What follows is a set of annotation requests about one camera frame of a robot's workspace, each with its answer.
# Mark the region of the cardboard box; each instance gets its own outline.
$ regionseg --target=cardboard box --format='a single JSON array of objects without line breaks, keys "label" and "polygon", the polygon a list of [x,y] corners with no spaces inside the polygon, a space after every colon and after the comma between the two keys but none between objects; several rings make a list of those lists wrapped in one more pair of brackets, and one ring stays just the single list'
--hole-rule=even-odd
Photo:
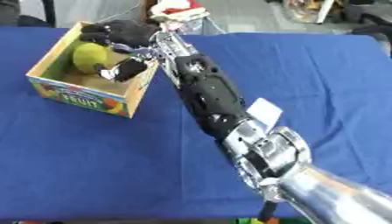
[{"label": "cardboard box", "polygon": [[[86,23],[76,24],[59,40],[30,70],[28,79],[44,98],[131,118],[158,63],[151,62],[149,69],[123,83],[105,80],[98,74],[82,74],[74,67],[72,55],[74,48],[83,43],[79,41],[83,25]],[[109,64],[113,66],[127,57],[111,52]]]}]

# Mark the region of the orange object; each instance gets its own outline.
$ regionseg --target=orange object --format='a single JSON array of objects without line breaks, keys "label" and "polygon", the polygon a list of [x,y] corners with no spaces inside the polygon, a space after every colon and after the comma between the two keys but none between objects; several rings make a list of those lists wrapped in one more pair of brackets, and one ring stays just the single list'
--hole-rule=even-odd
[{"label": "orange object", "polygon": [[114,108],[117,105],[117,103],[118,103],[118,101],[116,101],[116,100],[114,100],[112,98],[105,98],[105,99],[103,99],[103,102],[106,105],[110,106],[111,108]]}]

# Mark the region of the blue fabric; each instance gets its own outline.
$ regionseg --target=blue fabric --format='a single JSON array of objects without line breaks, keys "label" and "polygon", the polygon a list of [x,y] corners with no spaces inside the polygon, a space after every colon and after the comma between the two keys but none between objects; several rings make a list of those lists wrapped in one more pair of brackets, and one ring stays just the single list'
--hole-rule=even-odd
[{"label": "blue fabric", "polygon": [[[256,216],[262,200],[158,72],[133,119],[42,99],[25,73],[65,32],[0,29],[0,219]],[[187,37],[284,110],[315,165],[392,193],[392,63],[360,36]],[[281,204],[278,216],[297,216]]]}]

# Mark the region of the yellow-green fruit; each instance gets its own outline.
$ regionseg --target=yellow-green fruit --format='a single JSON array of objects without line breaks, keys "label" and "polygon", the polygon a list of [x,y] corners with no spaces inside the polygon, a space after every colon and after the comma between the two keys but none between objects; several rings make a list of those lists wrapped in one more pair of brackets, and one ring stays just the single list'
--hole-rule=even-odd
[{"label": "yellow-green fruit", "polygon": [[106,65],[108,50],[97,44],[86,43],[73,51],[73,64],[84,74],[96,74],[95,64]]}]

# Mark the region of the robotic arm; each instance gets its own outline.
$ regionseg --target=robotic arm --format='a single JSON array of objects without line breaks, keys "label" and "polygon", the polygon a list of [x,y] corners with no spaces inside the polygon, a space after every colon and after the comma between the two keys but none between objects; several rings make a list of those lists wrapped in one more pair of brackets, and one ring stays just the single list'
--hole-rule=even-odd
[{"label": "robotic arm", "polygon": [[178,34],[158,31],[148,45],[128,50],[160,61],[198,125],[266,200],[262,218],[268,219],[275,203],[287,201],[313,223],[392,223],[388,195],[313,166],[309,147],[295,131],[266,132],[221,69]]}]

